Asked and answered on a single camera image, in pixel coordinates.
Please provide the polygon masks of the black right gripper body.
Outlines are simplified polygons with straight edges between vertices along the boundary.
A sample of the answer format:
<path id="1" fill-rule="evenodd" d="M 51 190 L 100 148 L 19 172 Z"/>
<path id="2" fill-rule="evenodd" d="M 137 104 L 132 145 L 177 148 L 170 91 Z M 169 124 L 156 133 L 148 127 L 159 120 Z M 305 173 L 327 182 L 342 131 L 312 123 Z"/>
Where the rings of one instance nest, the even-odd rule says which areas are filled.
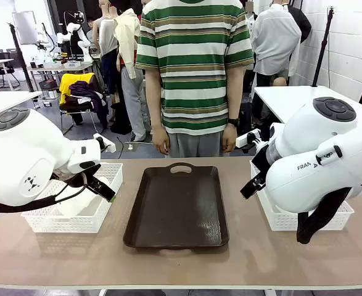
<path id="1" fill-rule="evenodd" d="M 271 167 L 272 163 L 268 160 L 266 152 L 269 149 L 269 145 L 262 147 L 252 159 L 252 163 L 259 170 L 259 175 L 262 178 L 266 178 L 266 174 Z"/>

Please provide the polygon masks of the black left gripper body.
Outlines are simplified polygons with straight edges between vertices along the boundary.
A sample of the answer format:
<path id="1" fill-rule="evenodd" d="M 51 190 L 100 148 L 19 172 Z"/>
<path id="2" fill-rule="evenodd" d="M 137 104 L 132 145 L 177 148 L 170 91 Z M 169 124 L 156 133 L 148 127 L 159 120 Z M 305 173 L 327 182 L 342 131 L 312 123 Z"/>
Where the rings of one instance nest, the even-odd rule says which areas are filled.
<path id="1" fill-rule="evenodd" d="M 90 172 L 83 171 L 71 178 L 71 187 L 90 186 L 93 175 Z"/>

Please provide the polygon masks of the person's right hand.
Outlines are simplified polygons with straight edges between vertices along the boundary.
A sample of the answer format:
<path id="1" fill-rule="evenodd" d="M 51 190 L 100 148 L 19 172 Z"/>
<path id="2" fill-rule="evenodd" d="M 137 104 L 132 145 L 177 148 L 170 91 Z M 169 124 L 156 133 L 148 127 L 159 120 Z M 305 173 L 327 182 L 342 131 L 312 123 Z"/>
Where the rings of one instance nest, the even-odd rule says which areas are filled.
<path id="1" fill-rule="evenodd" d="M 162 126 L 152 128 L 152 140 L 155 148 L 163 155 L 169 155 L 170 139 Z"/>

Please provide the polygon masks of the person's left hand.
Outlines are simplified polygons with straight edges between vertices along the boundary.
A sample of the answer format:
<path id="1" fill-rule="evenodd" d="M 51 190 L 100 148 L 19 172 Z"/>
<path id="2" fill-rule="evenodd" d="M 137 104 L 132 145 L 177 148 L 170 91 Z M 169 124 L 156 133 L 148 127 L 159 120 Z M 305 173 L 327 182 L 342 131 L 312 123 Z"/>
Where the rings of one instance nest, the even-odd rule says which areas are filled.
<path id="1" fill-rule="evenodd" d="M 223 131 L 222 148 L 224 153 L 232 152 L 236 147 L 237 129 L 232 124 L 227 124 Z"/>

